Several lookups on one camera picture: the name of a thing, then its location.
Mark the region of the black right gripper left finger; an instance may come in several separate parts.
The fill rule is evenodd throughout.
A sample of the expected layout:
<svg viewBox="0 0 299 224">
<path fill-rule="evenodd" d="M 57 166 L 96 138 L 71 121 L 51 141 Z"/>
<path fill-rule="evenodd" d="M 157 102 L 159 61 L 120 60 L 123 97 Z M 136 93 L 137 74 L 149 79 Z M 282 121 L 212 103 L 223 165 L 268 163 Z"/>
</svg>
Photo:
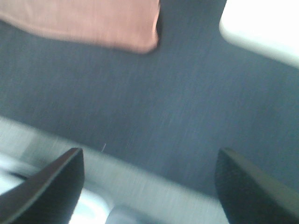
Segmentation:
<svg viewBox="0 0 299 224">
<path fill-rule="evenodd" d="M 84 186 L 84 155 L 71 148 L 0 196 L 2 224 L 67 224 Z"/>
</svg>

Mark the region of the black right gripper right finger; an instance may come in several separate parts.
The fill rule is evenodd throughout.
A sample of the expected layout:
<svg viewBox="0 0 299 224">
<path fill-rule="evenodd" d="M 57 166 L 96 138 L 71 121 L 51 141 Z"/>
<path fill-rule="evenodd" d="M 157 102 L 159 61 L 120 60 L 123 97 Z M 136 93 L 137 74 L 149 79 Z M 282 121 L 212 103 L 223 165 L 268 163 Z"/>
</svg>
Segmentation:
<svg viewBox="0 0 299 224">
<path fill-rule="evenodd" d="M 229 148 L 218 152 L 215 187 L 230 224 L 297 224 L 299 195 Z"/>
</svg>

